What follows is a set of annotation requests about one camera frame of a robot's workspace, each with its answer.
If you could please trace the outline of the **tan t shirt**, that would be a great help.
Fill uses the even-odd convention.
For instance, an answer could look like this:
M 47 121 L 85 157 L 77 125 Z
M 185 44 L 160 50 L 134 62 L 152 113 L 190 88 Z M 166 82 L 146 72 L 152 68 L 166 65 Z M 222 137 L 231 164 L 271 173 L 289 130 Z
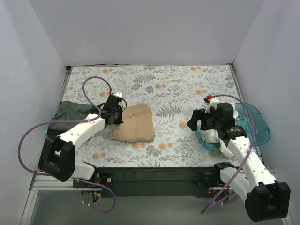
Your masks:
M 139 103 L 126 108 L 122 114 L 122 121 L 122 124 L 112 128 L 112 140 L 129 143 L 154 141 L 155 130 L 149 105 Z

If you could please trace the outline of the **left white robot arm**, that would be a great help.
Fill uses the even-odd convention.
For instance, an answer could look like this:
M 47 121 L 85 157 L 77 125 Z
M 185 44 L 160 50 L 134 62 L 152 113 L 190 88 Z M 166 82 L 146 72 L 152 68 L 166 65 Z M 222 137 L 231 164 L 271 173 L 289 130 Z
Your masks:
M 88 187 L 96 187 L 100 181 L 100 176 L 95 173 L 96 167 L 77 162 L 75 151 L 107 126 L 122 123 L 122 100 L 121 92 L 113 93 L 108 96 L 100 113 L 87 115 L 87 122 L 81 122 L 58 136 L 48 136 L 38 162 L 39 170 L 62 182 L 70 178 L 83 179 Z

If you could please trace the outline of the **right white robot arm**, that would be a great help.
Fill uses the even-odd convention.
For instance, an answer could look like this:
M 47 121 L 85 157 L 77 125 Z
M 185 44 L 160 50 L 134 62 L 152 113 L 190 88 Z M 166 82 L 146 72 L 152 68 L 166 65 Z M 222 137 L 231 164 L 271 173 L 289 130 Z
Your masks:
M 249 218 L 254 222 L 285 218 L 288 214 L 291 190 L 286 182 L 279 182 L 250 148 L 250 140 L 243 127 L 235 122 L 234 108 L 218 103 L 209 110 L 194 110 L 187 126 L 196 131 L 214 130 L 240 164 L 215 164 L 213 183 L 230 187 L 244 202 Z

